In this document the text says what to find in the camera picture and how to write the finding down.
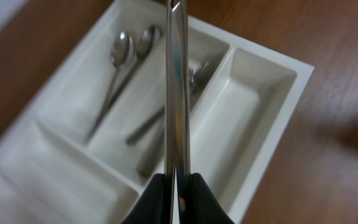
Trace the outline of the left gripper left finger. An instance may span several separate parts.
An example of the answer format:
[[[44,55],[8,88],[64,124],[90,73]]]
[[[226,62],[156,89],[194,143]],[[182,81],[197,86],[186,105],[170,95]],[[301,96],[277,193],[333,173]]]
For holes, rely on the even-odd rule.
[[[164,174],[155,174],[122,224],[170,224],[172,185]]]

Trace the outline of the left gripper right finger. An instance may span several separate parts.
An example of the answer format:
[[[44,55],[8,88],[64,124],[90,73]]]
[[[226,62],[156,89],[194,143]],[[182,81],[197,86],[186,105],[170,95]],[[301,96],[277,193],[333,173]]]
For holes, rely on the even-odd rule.
[[[178,176],[180,224],[234,224],[199,173]]]

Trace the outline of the steel spoon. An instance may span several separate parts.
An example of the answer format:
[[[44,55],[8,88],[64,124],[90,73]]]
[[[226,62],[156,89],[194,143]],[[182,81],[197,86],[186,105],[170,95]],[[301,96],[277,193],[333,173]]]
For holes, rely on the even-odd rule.
[[[115,104],[115,101],[119,98],[126,86],[132,80],[137,69],[146,60],[146,58],[149,56],[154,46],[158,44],[162,36],[163,30],[157,25],[151,25],[141,33],[136,43],[135,62],[132,64],[127,76],[118,86],[118,89],[115,91],[112,98],[109,100],[108,109],[110,109]]]
[[[134,43],[132,36],[126,30],[120,31],[116,38],[114,39],[114,43],[111,49],[111,63],[116,69],[114,74],[112,75],[112,79],[109,83],[108,89],[106,90],[106,94],[103,100],[103,104],[101,109],[96,117],[96,121],[92,126],[90,132],[86,136],[86,141],[89,141],[93,134],[96,132],[97,128],[101,124],[103,118],[108,112],[109,102],[111,100],[111,94],[114,90],[114,86],[116,84],[118,76],[121,72],[129,66],[129,64],[133,61],[134,58]]]

